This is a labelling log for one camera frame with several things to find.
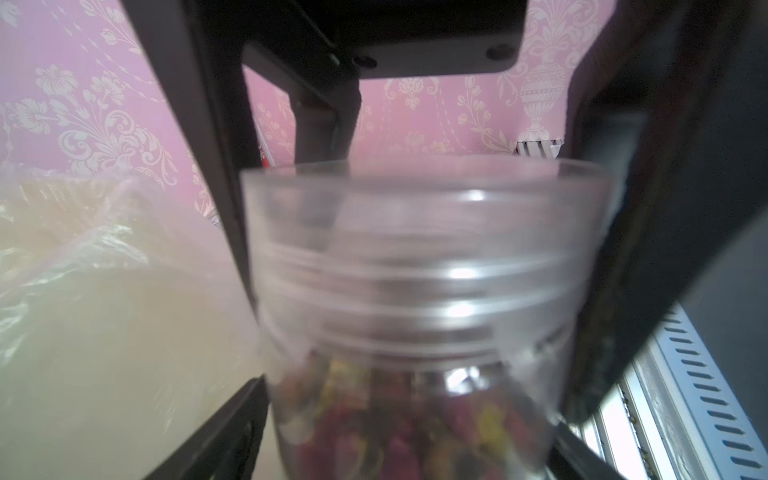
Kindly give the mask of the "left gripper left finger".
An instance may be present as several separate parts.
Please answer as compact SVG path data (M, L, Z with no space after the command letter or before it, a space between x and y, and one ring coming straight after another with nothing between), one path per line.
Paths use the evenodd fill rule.
M249 479L269 407L262 377L245 383L146 480Z

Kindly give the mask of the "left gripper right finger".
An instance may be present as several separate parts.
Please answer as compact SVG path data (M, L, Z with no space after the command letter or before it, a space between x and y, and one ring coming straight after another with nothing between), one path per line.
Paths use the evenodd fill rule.
M623 480L563 422L556 428L546 466L559 480Z

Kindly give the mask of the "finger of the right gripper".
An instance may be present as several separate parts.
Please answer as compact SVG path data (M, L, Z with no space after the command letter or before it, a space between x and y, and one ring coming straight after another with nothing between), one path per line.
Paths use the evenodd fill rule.
M620 169L563 416L592 415L767 205L767 5L619 1L570 81L562 155Z
M248 295L253 293L240 182L261 165L242 68L254 25L246 1L123 4L204 176Z

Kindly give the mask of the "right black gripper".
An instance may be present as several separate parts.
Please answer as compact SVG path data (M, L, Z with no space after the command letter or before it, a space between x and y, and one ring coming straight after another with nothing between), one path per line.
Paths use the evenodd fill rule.
M289 96L297 162L348 156L367 79L495 73L522 44L524 1L194 1L203 43Z

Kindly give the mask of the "clear jar flower tea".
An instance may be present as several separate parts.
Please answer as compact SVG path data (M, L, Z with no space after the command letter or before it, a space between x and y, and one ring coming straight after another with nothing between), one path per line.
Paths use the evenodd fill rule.
M513 156L245 172L290 479L542 479L612 195Z

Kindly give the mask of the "red cola can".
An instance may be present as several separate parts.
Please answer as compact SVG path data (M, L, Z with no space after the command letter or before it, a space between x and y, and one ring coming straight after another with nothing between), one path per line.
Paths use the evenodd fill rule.
M269 151L262 144L259 145L259 153L260 153L260 159L261 159L262 167L264 169L271 168L274 165L273 159L272 159Z

